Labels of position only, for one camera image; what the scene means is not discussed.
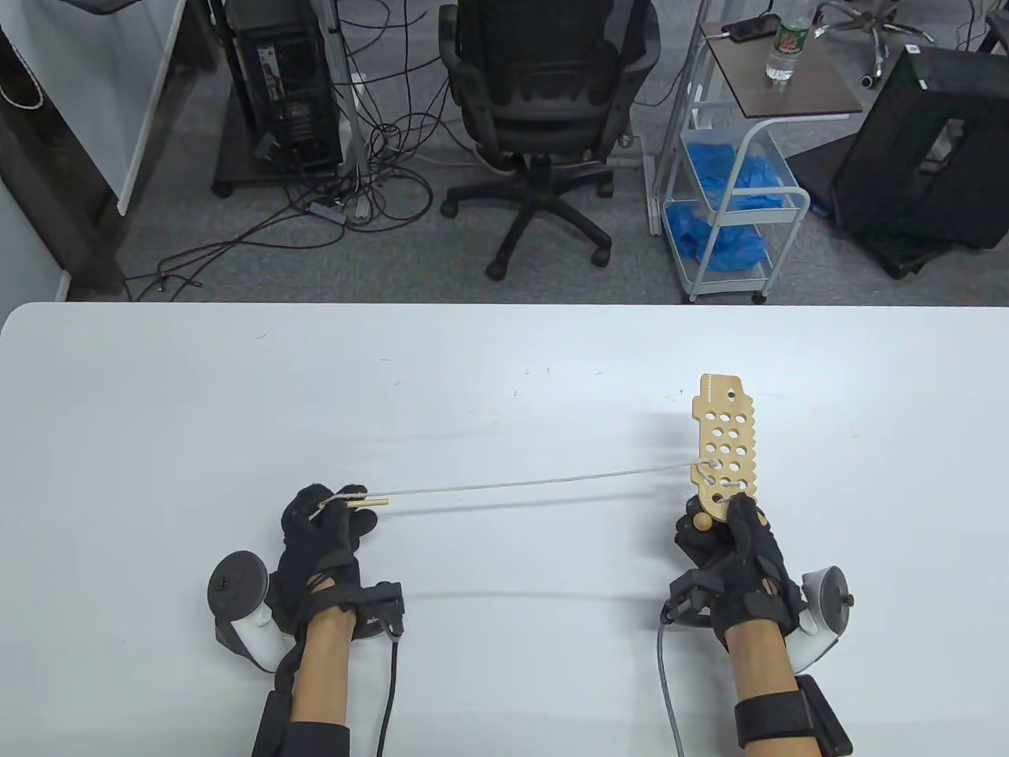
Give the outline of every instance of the wooden knob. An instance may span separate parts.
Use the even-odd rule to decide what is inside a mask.
[[[697,513],[694,516],[693,524],[698,531],[710,531],[714,528],[714,521],[707,513]]]

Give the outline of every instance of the plastic bottle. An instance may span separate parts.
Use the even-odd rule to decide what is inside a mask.
[[[816,0],[790,0],[781,14],[778,36],[771,46],[767,59],[767,76],[775,82],[787,82],[792,78],[799,56],[813,24]]]

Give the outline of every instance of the chair base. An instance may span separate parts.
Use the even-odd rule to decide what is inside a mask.
[[[609,264],[612,240],[605,231],[596,226],[588,217],[575,210],[561,199],[571,190],[595,185],[599,197],[613,196],[613,172],[597,171],[576,177],[554,177],[553,165],[545,155],[531,158],[530,167],[521,172],[524,184],[477,184],[470,187],[453,187],[448,191],[441,205],[441,214],[455,218],[459,213],[459,203],[464,200],[508,200],[520,204],[519,215],[512,223],[497,254],[486,268],[487,278],[499,282],[508,275],[508,264],[512,259],[519,239],[537,213],[549,213],[563,218],[587,236],[597,247],[592,253],[592,264],[600,268]]]
[[[819,26],[813,34],[816,37],[820,37],[823,34],[829,34],[833,31],[865,31],[871,35],[873,38],[873,69],[862,77],[862,86],[866,89],[872,89],[883,79],[883,67],[890,56],[890,48],[886,43],[883,32],[917,36],[929,44],[935,44],[935,39],[927,31],[922,31],[907,24],[897,23],[893,20],[899,7],[900,3],[896,2],[896,0],[880,3],[875,11],[862,10],[858,7],[853,7],[849,2],[842,2],[842,0],[824,0],[816,6],[816,12],[813,15],[814,26],[823,20],[824,8],[833,8],[840,11],[848,16],[848,20]]]

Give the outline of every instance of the forearm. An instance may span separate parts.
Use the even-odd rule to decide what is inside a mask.
[[[292,723],[347,723],[347,667],[356,618],[339,608],[309,624],[295,687]]]
[[[797,691],[798,684],[788,659],[785,640],[776,623],[750,621],[725,632],[725,645],[736,677],[740,701],[754,696]],[[747,745],[746,757],[819,757],[819,746],[811,737],[768,739]]]

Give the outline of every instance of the human arm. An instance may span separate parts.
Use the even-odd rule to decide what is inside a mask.
[[[335,585],[329,580],[319,586]],[[292,723],[347,725],[347,668],[357,619],[331,608],[309,623],[302,668],[295,686]]]
[[[345,486],[340,493],[364,494],[365,490]],[[340,606],[313,615],[309,598],[337,584],[360,586],[353,553],[377,518],[371,511],[351,511],[346,500],[334,497],[320,484],[308,486],[281,519],[286,549],[271,585],[275,584],[283,615],[295,626],[296,638],[304,639],[282,757],[348,757],[350,753],[347,671],[357,616],[352,608]]]
[[[757,620],[725,632],[728,658],[740,701],[770,693],[797,691],[781,629],[773,621]],[[747,757],[820,757],[816,739],[768,739],[747,745]]]
[[[712,522],[692,499],[676,524],[676,543],[708,576],[710,616],[704,619],[730,653],[740,745],[747,757],[818,757],[785,647],[785,636],[798,626],[799,588],[756,502],[737,495],[726,515],[726,523]]]

